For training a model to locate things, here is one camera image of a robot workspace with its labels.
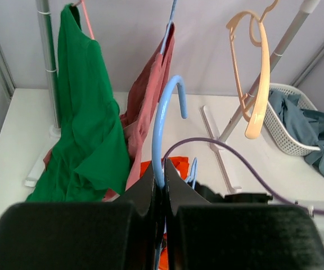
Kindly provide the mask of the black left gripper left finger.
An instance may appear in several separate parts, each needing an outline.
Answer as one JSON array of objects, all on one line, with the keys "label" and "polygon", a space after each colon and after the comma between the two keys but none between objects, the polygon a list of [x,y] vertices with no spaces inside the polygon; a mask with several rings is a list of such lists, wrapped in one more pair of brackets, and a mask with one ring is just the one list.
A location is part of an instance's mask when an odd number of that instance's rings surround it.
[{"label": "black left gripper left finger", "polygon": [[112,202],[26,202],[0,218],[0,269],[153,269],[154,259],[151,168]]}]

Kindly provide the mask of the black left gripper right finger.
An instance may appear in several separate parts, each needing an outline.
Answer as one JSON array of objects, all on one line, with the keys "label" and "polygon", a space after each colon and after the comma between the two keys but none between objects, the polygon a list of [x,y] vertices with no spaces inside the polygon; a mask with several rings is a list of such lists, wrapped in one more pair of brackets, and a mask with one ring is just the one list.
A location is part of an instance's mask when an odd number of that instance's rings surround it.
[{"label": "black left gripper right finger", "polygon": [[210,203],[165,169],[170,269],[324,269],[313,221],[295,206]]}]

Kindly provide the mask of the orange t shirt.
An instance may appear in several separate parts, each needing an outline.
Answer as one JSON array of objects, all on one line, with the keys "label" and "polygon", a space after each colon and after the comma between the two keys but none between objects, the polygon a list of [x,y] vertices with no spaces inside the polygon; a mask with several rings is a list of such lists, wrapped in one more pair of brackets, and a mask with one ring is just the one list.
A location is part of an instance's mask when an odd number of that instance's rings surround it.
[{"label": "orange t shirt", "polygon": [[[188,169],[189,169],[189,159],[188,157],[185,156],[175,156],[175,157],[170,157],[169,158],[174,167],[176,168],[179,176],[185,180],[187,178],[188,175]],[[140,174],[139,177],[141,178],[145,171],[147,170],[147,168],[149,167],[151,161],[144,161],[140,164]],[[167,252],[167,234],[164,233],[163,236],[163,242],[162,242],[162,248],[161,248],[161,254],[160,254],[160,260],[159,260],[159,269],[162,270],[168,270],[169,266],[168,266],[168,252]]]}]

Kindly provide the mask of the pink red t shirt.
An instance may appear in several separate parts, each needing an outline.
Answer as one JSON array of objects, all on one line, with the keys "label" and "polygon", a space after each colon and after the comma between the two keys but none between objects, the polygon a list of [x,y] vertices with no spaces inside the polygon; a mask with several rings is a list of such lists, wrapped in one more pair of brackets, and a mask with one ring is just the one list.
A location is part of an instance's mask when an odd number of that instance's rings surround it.
[{"label": "pink red t shirt", "polygon": [[[173,46],[174,37],[170,35],[166,52],[163,55],[159,51],[154,52],[129,91],[126,112],[119,114],[130,158],[130,172],[125,191],[140,177],[142,146],[161,91],[168,80]],[[115,194],[118,193],[108,190],[102,200],[111,198]]]}]

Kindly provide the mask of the grey blue t shirt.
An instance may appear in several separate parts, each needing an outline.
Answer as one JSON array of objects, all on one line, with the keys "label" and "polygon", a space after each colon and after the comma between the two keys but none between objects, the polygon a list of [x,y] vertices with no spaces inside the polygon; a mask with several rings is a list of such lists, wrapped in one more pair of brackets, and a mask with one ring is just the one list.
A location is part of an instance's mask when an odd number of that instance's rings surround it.
[{"label": "grey blue t shirt", "polygon": [[324,112],[298,108],[300,98],[299,94],[286,95],[272,89],[269,103],[292,138],[321,149],[306,155],[304,160],[324,176]]}]

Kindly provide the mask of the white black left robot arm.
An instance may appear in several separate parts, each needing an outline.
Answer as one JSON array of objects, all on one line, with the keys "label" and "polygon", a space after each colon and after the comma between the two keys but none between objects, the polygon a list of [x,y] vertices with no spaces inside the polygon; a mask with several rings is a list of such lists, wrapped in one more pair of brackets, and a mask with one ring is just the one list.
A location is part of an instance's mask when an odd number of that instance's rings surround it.
[{"label": "white black left robot arm", "polygon": [[0,218],[0,269],[153,269],[167,234],[170,269],[324,269],[324,245],[297,206],[210,203],[171,161],[112,202],[25,202]]}]

